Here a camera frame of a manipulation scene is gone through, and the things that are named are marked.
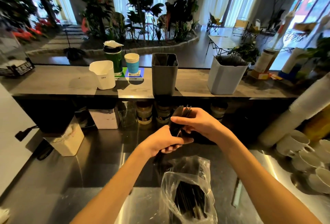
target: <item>plastic bag of black cutlery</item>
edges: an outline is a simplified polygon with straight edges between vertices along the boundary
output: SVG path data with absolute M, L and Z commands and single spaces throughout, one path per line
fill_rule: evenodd
M 164 173 L 161 198 L 171 212 L 172 223 L 216 224 L 210 161 L 195 155 L 169 163 L 172 167 Z

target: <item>clear plastic bag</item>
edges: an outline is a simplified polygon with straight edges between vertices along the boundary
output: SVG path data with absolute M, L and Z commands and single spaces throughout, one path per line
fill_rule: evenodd
M 161 184 L 161 198 L 168 209 L 177 217 L 182 224 L 217 224 L 217 212 L 214 207 L 214 196 L 211 191 L 210 161 L 199 156 L 182 157 L 170 160 L 173 165 L 164 173 Z M 175 204 L 175 195 L 180 181 L 198 185 L 205 194 L 204 213 L 205 218 L 192 218 L 190 215 L 182 214 Z

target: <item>forearm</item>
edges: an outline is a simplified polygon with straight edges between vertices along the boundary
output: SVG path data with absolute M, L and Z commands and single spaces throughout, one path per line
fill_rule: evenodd
M 320 221 L 309 209 L 271 176 L 232 132 L 216 143 L 242 181 L 253 205 L 265 224 Z
M 72 224 L 114 223 L 149 156 L 138 146 L 124 165 L 72 220 Z

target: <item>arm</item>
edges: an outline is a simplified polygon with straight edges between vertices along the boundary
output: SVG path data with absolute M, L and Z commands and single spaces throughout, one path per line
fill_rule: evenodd
M 265 224 L 321 224 L 298 198 L 262 167 L 228 128 L 203 109 L 192 110 L 192 119 L 172 117 L 171 120 L 186 125 L 184 129 L 188 133 L 191 130 L 198 131 L 219 146 Z
M 163 153 L 169 153 L 181 144 L 191 141 L 192 139 L 184 140 L 171 136 L 167 125 L 160 128 L 137 146 L 119 171 L 97 196 L 76 215 L 71 224 L 114 223 L 148 159 L 155 156 L 159 150 L 162 150 Z

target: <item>stepping stone path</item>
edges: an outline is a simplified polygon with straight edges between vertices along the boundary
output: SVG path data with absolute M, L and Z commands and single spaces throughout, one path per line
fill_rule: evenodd
M 65 30 L 68 33 L 68 39 L 72 48 L 80 48 L 84 42 L 84 32 L 80 25 L 70 25 Z M 65 49 L 69 47 L 68 39 L 65 31 L 60 32 L 55 38 L 51 39 L 47 44 L 43 45 L 42 49 Z

